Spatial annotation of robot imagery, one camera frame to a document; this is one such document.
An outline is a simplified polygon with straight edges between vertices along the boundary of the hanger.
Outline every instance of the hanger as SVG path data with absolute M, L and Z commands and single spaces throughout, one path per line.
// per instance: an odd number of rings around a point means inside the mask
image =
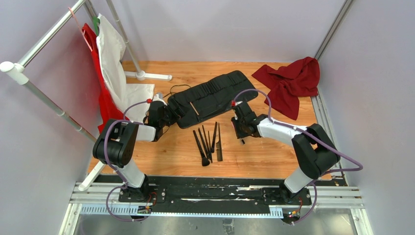
M 95 34 L 98 36 L 99 35 L 99 27 L 98 25 L 101 23 L 101 20 L 94 16 L 92 17 L 92 22 L 93 22 L 93 28 L 95 29 Z
M 72 8 L 70 8 L 70 7 L 68 7 L 68 8 L 69 8 L 70 13 L 72 14 L 72 17 L 73 17 L 73 18 L 75 19 L 75 21 L 76 21 L 76 25 L 78 26 L 79 31 L 80 31 L 80 32 L 81 32 L 81 34 L 82 34 L 82 37 L 84 38 L 85 42 L 87 43 L 88 47 L 90 48 L 90 51 L 92 51 L 92 47 L 91 47 L 91 45 L 88 43 L 87 38 L 85 37 L 85 32 L 82 32 L 81 26 L 79 25 L 78 19 L 76 18 L 75 14 L 73 13 Z

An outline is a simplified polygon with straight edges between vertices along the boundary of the wooden floor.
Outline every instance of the wooden floor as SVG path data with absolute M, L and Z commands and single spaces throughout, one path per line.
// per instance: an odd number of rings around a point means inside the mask
M 127 83 L 154 83 L 154 93 L 169 93 L 173 85 L 189 84 L 191 86 L 209 81 L 210 79 L 234 70 L 242 71 L 257 88 L 266 93 L 269 89 L 254 79 L 254 73 L 265 63 L 245 62 L 140 62 L 140 66 L 148 73 L 171 74 L 173 79 L 165 81 L 138 81 L 128 78 Z M 286 66 L 288 63 L 267 63 L 274 69 Z M 123 64 L 126 71 L 134 71 L 131 62 Z M 179 92 L 185 87 L 175 87 L 174 92 Z M 250 101 L 249 105 L 254 112 L 266 114 L 268 105 L 264 103 L 265 97 L 259 96 Z M 278 141 L 266 138 L 246 138 L 246 144 L 242 145 L 236 139 L 235 131 L 231 124 L 233 112 L 229 111 L 202 124 L 206 132 L 213 134 L 215 121 L 220 123 L 223 162 L 216 161 L 216 152 L 213 154 L 213 163 L 202 167 L 199 150 L 197 148 L 192 131 L 202 125 L 196 125 L 187 129 L 180 129 L 173 125 L 158 142 L 136 142 L 134 149 L 134 161 L 139 169 L 148 175 L 170 176 L 209 176 L 209 177 L 247 177 L 247 178 L 286 178 L 297 167 L 297 159 L 294 150 Z M 293 121 L 279 112 L 272 110 L 272 117 L 293 123 L 296 125 L 311 125 L 316 122 L 311 99 L 300 98 L 300 113 L 296 121 Z M 89 170 L 97 163 L 92 159 Z M 103 173 L 112 173 L 107 166 Z

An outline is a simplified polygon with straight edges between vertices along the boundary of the red towel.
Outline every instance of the red towel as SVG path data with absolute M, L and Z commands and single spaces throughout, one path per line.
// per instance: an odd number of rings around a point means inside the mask
M 263 65 L 252 77 L 271 89 L 268 97 L 272 108 L 297 120 L 300 107 L 298 96 L 316 96 L 320 80 L 319 62 L 311 57 L 297 60 L 275 70 Z
M 85 32 L 85 37 L 88 40 L 88 43 L 92 46 L 91 56 L 93 60 L 93 65 L 95 67 L 95 72 L 98 75 L 99 85 L 101 86 L 101 94 L 99 94 L 98 97 L 99 109 L 103 121 L 103 123 L 98 126 L 98 130 L 101 133 L 105 127 L 105 124 L 107 124 L 107 121 L 110 118 L 123 119 L 124 115 L 115 106 L 113 99 L 111 98 L 110 92 L 105 87 L 104 78 L 102 77 L 101 67 L 99 64 L 98 48 L 96 46 L 96 35 L 87 24 L 84 24 L 84 26 L 82 27 L 82 31 Z

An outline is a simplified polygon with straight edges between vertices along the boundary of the white cloth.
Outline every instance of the white cloth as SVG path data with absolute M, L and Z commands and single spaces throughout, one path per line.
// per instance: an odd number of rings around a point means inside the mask
M 154 84 L 127 84 L 120 60 L 125 52 L 121 35 L 101 14 L 98 16 L 99 35 L 96 38 L 99 63 L 105 86 L 111 94 L 116 107 L 124 112 L 131 105 L 153 97 Z M 127 117 L 142 122 L 150 104 L 140 104 L 130 109 Z

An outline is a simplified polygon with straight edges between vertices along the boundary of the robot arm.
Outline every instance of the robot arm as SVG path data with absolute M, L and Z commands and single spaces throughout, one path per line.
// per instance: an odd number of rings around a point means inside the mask
M 313 180 L 321 177 L 340 160 L 340 156 L 319 144 L 314 149 L 312 145 L 316 144 L 316 142 L 298 131 L 298 129 L 307 131 L 335 148 L 327 133 L 318 124 L 313 124 L 309 127 L 295 126 L 294 129 L 288 127 L 292 126 L 291 124 L 284 126 L 286 124 L 284 122 L 278 121 L 282 125 L 275 124 L 276 120 L 273 118 L 270 120 L 267 115 L 256 116 L 246 102 L 242 102 L 232 109 L 235 112 L 235 117 L 231 120 L 238 139 L 247 136 L 266 137 L 283 142 L 294 148 L 299 167 L 280 185 L 280 195 L 285 201 L 294 198 L 300 190 Z
M 157 94 L 150 103 L 148 111 L 148 123 L 137 124 L 123 121 L 110 126 L 117 120 L 110 119 L 105 128 L 99 135 L 93 147 L 92 155 L 102 163 L 107 164 L 104 155 L 104 140 L 110 131 L 107 142 L 107 154 L 111 165 L 124 176 L 127 181 L 128 190 L 135 194 L 137 198 L 145 199 L 148 195 L 148 178 L 139 170 L 137 164 L 132 159 L 136 141 L 158 141 L 163 135 L 163 128 L 170 126 L 179 118 L 167 104 L 159 99 Z

